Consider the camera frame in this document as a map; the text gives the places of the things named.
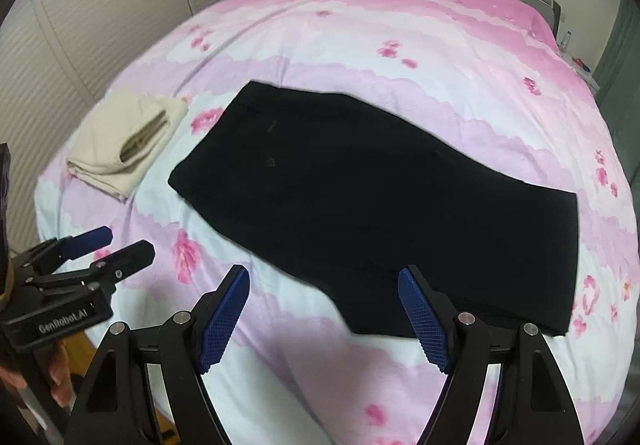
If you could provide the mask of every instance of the bottle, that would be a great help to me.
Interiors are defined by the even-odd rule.
[[[560,41],[560,51],[564,53],[567,48],[569,48],[569,41],[571,40],[571,31],[567,30],[566,33],[562,36],[562,41]]]

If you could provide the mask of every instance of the bedsheet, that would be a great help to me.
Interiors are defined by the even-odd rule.
[[[634,345],[636,220],[587,86],[539,13],[515,0],[225,0],[160,40],[111,85],[189,104],[135,194],[120,203],[73,178],[65,168],[72,139],[36,188],[43,238],[110,226],[111,247],[87,259],[140,238],[155,245],[154,264],[119,285],[114,319],[158,324],[241,263],[251,293],[225,357],[205,377],[234,443],[419,438],[444,383],[419,344],[350,334],[324,294],[215,233],[167,185],[249,80],[350,94],[489,167],[577,194],[570,331],[546,340],[592,443],[615,411]],[[88,332],[95,343],[107,326]],[[492,366],[470,443],[484,440],[497,378]],[[157,372],[154,385],[168,412]]]

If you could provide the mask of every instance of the black pants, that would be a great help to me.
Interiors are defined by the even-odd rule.
[[[409,264],[488,324],[567,331],[575,194],[493,171],[358,99],[250,82],[169,185],[324,291],[353,332],[413,335],[396,291]]]

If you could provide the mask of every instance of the folded beige cloth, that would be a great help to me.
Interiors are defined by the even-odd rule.
[[[124,200],[186,113],[180,99],[111,92],[84,119],[66,166],[80,180]]]

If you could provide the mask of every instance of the blue gripper pad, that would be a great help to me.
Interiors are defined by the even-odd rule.
[[[78,259],[92,251],[111,245],[113,234],[108,227],[99,227],[84,234],[76,235],[65,241],[60,247],[60,257],[65,261]]]
[[[447,334],[408,268],[398,275],[398,295],[427,360],[448,374]]]
[[[209,371],[213,364],[218,364],[222,360],[231,333],[233,333],[242,308],[244,308],[244,303],[249,297],[249,286],[249,272],[243,266],[202,334],[202,352],[198,357],[198,368],[201,375]]]

